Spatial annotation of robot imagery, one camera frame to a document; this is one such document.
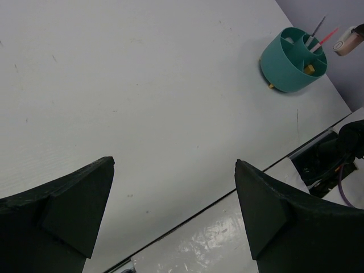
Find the white table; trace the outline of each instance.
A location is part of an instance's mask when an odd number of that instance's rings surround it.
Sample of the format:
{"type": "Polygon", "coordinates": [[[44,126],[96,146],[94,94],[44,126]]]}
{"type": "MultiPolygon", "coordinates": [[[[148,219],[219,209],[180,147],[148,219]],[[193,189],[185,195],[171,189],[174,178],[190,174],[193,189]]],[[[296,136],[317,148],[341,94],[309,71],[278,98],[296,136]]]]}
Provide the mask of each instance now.
{"type": "Polygon", "coordinates": [[[2,1],[0,197],[113,156],[84,272],[110,268],[234,189],[237,158],[265,169],[350,113],[326,76],[267,88],[290,25],[274,0],[2,1]]]}

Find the round desk organizer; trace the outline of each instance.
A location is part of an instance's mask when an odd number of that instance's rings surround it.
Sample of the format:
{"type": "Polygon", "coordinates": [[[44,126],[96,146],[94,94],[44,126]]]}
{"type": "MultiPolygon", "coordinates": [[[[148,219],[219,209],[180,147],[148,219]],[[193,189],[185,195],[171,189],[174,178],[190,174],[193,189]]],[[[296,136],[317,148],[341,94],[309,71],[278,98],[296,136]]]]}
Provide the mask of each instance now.
{"type": "Polygon", "coordinates": [[[307,48],[309,34],[298,28],[283,30],[263,51],[260,67],[270,88],[296,92],[323,76],[327,60],[322,47],[311,53],[319,41],[314,38],[307,48]]]}

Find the scratch mark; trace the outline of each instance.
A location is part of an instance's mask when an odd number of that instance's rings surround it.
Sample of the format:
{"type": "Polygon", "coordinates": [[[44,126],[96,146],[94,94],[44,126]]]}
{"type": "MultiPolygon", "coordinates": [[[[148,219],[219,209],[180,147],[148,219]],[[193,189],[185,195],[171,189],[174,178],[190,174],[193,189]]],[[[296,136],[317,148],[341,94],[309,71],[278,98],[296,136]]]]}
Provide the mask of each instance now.
{"type": "Polygon", "coordinates": [[[298,145],[300,144],[300,126],[298,124],[298,109],[297,109],[297,136],[298,136],[298,145]]]}

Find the purple cable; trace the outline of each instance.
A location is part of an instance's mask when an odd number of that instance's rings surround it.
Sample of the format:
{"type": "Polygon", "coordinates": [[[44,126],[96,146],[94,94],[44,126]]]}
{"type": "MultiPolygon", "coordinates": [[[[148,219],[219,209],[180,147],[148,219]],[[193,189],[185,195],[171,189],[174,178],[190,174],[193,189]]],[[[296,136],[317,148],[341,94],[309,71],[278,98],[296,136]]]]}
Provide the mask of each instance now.
{"type": "Polygon", "coordinates": [[[345,194],[344,194],[344,191],[342,190],[342,171],[344,170],[344,165],[341,165],[340,166],[340,171],[339,171],[339,182],[337,183],[337,185],[338,185],[338,187],[339,187],[339,192],[340,192],[340,195],[341,195],[341,197],[342,197],[342,199],[344,200],[344,202],[348,205],[348,206],[350,206],[350,207],[352,207],[352,208],[355,208],[354,206],[353,206],[353,204],[352,203],[350,203],[349,202],[349,200],[346,198],[346,196],[345,196],[345,194]]]}

